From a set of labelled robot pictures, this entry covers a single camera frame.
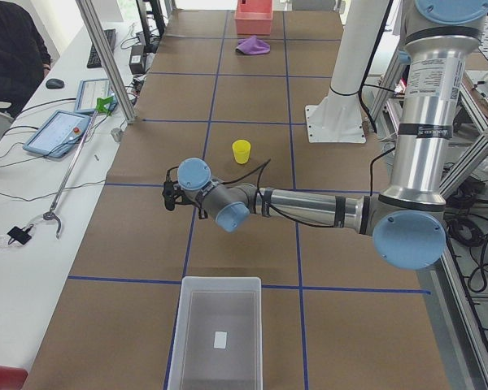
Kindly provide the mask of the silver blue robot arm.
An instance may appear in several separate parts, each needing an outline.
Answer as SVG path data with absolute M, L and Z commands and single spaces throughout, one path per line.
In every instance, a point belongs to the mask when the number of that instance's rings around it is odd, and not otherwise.
M 200 158 L 174 167 L 163 198 L 168 210 L 192 205 L 226 232 L 249 215 L 281 216 L 314 228 L 350 228 L 373 239 L 389 264 L 418 270 L 440 259 L 447 243 L 439 191 L 466 58 L 481 44 L 488 1 L 406 1 L 397 54 L 409 74 L 390 182 L 354 199 L 223 181 Z

